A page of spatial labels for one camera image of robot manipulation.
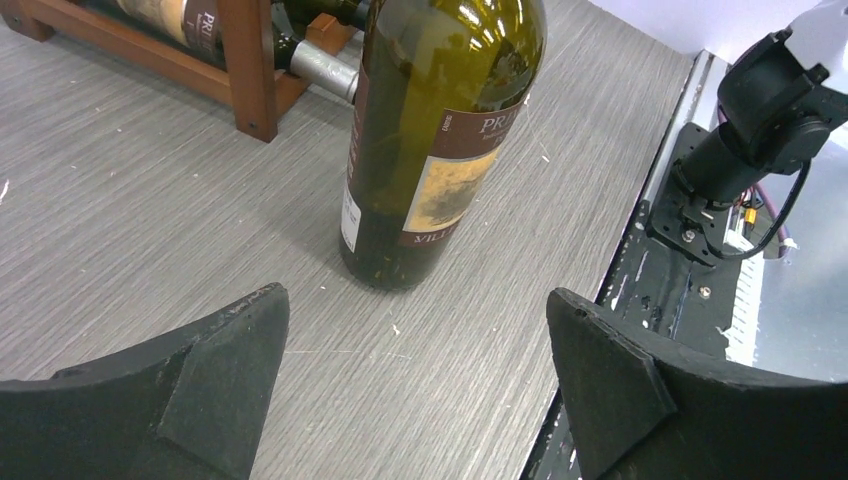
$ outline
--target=gray floor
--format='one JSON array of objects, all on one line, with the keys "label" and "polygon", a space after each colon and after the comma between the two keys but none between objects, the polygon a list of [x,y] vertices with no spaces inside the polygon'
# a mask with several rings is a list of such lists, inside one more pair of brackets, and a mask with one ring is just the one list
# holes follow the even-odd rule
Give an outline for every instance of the gray floor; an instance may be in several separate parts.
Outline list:
[{"label": "gray floor", "polygon": [[554,391],[547,293],[596,292],[690,66],[589,3],[548,18],[479,202],[403,295],[352,283],[337,255],[349,107],[308,93],[265,145],[152,74],[0,27],[0,379],[279,281],[291,334],[254,478],[515,478]]}]

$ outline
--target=wine rack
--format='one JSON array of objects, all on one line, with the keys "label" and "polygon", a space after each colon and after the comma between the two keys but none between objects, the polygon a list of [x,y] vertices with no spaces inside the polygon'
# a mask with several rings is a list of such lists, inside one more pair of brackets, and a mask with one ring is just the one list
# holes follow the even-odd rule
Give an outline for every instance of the wine rack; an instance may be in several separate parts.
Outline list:
[{"label": "wine rack", "polygon": [[[203,95],[230,105],[236,128],[264,142],[277,136],[277,121],[308,87],[275,72],[268,0],[218,0],[227,71],[160,43],[117,20],[90,11],[80,0],[0,0],[9,27],[44,42],[55,30],[96,45]],[[312,22],[306,39],[336,55],[355,33],[329,15]]]}]

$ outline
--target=purple cable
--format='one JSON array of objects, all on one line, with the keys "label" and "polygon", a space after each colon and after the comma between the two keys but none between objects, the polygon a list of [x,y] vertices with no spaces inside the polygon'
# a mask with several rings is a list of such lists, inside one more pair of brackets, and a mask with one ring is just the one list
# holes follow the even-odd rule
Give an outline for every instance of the purple cable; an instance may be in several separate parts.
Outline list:
[{"label": "purple cable", "polygon": [[[718,106],[717,114],[719,123],[724,123],[727,121],[727,117],[724,115],[724,110],[721,108],[721,105]],[[772,221],[777,219],[777,215],[779,214],[779,212],[776,208],[774,208],[774,202],[772,202],[771,197],[769,197],[768,193],[766,193],[766,189],[763,188],[763,186],[760,185],[759,182],[757,182],[756,184],[754,184],[754,190],[757,191],[757,195],[759,195],[762,199],[763,206],[766,207],[766,211],[769,212],[769,215],[771,215]],[[777,230],[777,240],[778,242],[780,242],[780,246],[777,249],[777,258],[783,258],[789,253],[790,247],[786,245],[786,240],[791,238],[792,237],[789,236],[789,229],[786,228],[786,224],[784,223]]]}]

